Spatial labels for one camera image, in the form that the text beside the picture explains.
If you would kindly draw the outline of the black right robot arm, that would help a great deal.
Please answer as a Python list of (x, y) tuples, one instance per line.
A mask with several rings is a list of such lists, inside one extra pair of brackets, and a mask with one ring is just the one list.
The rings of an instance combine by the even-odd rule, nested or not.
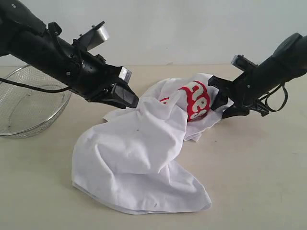
[(268, 98), (282, 88), (284, 101), (288, 101), (285, 83), (307, 72), (307, 38), (294, 33), (286, 38), (264, 62), (257, 65), (243, 55), (234, 56), (231, 64), (242, 71), (229, 81), (212, 76), (208, 84), (218, 89), (211, 105), (216, 110), (231, 100), (233, 104), (223, 111), (222, 118), (247, 116), (251, 110), (266, 116), (275, 110), (268, 105)]

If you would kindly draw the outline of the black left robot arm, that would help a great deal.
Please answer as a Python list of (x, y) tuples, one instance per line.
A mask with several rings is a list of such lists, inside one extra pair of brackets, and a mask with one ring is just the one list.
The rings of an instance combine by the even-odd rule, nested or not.
[(43, 23), (18, 0), (0, 3), (2, 56), (18, 58), (90, 103), (135, 108), (139, 99), (128, 85), (131, 72), (109, 65), (103, 56), (90, 52), (109, 38), (104, 22), (72, 43), (61, 39), (61, 32), (57, 23)]

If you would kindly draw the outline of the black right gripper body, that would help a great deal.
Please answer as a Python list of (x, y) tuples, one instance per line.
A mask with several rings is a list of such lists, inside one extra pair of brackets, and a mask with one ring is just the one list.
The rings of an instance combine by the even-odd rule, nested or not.
[(236, 106), (244, 106), (261, 114), (268, 115), (268, 108), (262, 103), (258, 97), (250, 96), (248, 93), (251, 86), (242, 80), (229, 81), (216, 76), (210, 77), (208, 85), (220, 89), (229, 90), (229, 100)]

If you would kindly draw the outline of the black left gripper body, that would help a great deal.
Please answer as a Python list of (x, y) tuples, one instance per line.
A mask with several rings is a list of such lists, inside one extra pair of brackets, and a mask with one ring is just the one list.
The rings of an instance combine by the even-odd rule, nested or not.
[(124, 103), (123, 67), (106, 64), (101, 55), (71, 54), (65, 57), (67, 90), (90, 103)]

